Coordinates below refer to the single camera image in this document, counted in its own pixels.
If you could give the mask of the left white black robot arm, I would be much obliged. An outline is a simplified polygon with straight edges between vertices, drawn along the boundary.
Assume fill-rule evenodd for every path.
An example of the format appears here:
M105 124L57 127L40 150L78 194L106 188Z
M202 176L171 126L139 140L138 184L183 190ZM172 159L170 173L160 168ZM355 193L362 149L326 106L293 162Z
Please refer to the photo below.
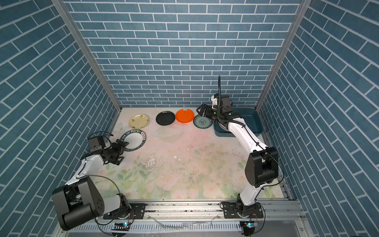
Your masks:
M103 166L120 165L129 143L119 139L106 143L104 137L95 136L88 139L88 144L89 152L82 156L78 171L65 185L52 192L57 219L64 231L101 216L111 220L127 219L132 213L120 190L114 196L104 198L92 180L99 177Z

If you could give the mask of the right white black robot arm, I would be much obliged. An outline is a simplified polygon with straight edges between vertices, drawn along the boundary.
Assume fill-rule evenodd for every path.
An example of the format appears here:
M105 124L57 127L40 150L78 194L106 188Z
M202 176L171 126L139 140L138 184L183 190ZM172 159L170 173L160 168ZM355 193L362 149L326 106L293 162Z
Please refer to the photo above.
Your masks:
M238 195L236 207L240 215L246 216L258 207L260 192L270 186L279 176L278 152L274 147L264 144L248 127L243 117L237 112L225 112L202 104L196 109L199 116L226 126L246 150L248 159L245 166L247 179L243 191Z

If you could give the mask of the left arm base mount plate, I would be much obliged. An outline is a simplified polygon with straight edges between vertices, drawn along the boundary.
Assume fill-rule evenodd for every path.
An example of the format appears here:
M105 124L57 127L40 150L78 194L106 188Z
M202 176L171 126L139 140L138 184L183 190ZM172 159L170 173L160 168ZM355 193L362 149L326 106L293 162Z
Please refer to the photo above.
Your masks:
M130 203L129 207L122 206L114 211L103 215L105 220L143 219L145 214L145 203Z

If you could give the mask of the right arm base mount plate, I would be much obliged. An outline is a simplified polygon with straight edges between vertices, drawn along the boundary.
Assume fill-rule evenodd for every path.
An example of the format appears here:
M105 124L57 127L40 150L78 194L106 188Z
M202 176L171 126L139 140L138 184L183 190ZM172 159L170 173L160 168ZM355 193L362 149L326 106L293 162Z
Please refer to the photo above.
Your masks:
M241 202L228 202L223 201L219 203L219 207L224 213L224 218L263 218L263 209L260 203L251 206L245 206Z

